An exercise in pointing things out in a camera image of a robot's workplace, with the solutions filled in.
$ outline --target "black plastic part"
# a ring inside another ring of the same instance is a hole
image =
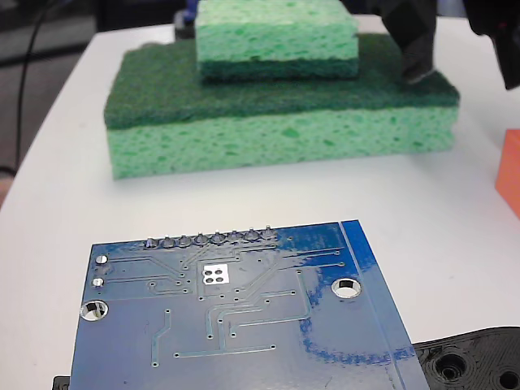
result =
[[[403,78],[413,84],[433,72],[436,0],[368,0],[403,54]]]
[[[184,20],[184,10],[175,13],[173,24],[175,27],[176,41],[195,38],[195,23],[193,21],[187,22]]]
[[[520,327],[474,331],[415,344],[431,390],[520,390]],[[53,390],[68,390],[68,376]]]
[[[56,378],[54,378],[52,390],[68,390],[68,386],[70,383],[70,376],[57,376]]]
[[[505,87],[520,86],[520,2],[464,0],[464,5],[473,31],[492,39]]]

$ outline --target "green sponge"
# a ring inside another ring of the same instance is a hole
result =
[[[196,29],[206,80],[358,73],[358,22],[339,0],[201,0]]]
[[[441,74],[403,84],[385,35],[360,36],[360,61],[355,80],[204,85],[193,41],[130,52],[105,109],[114,177],[451,147],[459,95]]]

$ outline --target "screw hole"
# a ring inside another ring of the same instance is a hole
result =
[[[85,321],[99,321],[108,313],[108,305],[103,301],[88,301],[81,306],[80,317]]]
[[[332,286],[332,292],[339,298],[355,298],[361,294],[361,285],[354,279],[338,279]]]
[[[519,384],[520,379],[518,378],[518,375],[512,371],[506,371],[500,376],[500,385],[503,388],[507,388],[508,390],[515,389],[518,388]]]
[[[466,372],[466,362],[464,359],[455,354],[449,354],[441,357],[435,364],[437,373],[446,380],[455,380],[460,378]]]

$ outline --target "gray floor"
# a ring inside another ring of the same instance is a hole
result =
[[[22,154],[25,155],[41,123],[80,54],[30,64],[25,85]],[[0,67],[0,166],[15,163],[16,101],[21,66]]]

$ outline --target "blue circuit board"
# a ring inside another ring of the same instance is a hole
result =
[[[71,390],[428,389],[359,222],[94,245]]]

